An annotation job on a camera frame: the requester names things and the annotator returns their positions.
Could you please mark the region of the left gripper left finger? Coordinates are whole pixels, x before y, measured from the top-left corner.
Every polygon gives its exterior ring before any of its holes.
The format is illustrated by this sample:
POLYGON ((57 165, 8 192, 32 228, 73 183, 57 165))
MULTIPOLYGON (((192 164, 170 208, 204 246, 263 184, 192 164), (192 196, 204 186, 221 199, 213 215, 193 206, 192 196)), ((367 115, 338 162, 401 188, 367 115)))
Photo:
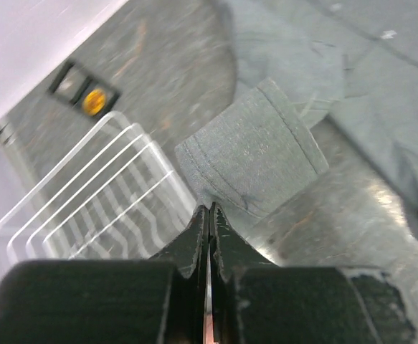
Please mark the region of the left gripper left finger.
POLYGON ((0 343, 203 343, 209 211, 146 260, 28 260, 0 281, 0 343))

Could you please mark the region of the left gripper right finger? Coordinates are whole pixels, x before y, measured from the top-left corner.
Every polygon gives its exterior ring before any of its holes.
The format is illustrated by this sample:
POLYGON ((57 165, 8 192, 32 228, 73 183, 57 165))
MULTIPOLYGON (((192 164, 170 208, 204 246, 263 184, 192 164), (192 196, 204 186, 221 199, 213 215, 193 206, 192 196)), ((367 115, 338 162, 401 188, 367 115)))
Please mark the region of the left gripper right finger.
POLYGON ((218 343, 418 343, 418 322, 391 276, 369 266, 280 267, 209 211, 218 343))

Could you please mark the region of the yellow floral round brooch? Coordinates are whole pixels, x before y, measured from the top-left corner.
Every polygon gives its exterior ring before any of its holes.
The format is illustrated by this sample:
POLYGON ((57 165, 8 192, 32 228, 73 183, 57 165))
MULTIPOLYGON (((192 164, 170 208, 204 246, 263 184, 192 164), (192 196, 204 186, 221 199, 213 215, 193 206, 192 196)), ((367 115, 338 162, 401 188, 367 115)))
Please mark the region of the yellow floral round brooch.
POLYGON ((106 92, 102 89, 94 89, 86 95, 82 101, 82 109, 89 116, 100 113, 107 103, 106 92))

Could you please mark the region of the black box with brooch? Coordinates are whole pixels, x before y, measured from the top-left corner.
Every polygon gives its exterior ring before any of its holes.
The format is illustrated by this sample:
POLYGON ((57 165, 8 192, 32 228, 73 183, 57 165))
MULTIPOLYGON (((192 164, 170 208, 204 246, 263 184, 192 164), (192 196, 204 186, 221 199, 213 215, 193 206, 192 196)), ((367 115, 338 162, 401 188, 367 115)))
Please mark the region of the black box with brooch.
POLYGON ((109 113, 121 96, 121 91, 118 88, 73 59, 68 59, 62 64, 47 91, 62 104, 94 120, 99 120, 109 113), (82 109, 82 101, 87 94, 98 88, 106 92, 107 103, 100 113, 89 116, 82 109))

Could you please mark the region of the grey shirt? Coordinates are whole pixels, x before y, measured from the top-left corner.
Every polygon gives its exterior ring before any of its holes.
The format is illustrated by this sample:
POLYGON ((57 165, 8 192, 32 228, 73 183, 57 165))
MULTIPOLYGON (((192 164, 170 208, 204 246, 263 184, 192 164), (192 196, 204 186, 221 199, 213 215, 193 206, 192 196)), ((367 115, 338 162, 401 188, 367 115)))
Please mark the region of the grey shirt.
POLYGON ((197 201, 254 226, 328 163, 330 118, 418 209, 418 1, 215 1, 234 55, 232 104, 176 147, 197 201))

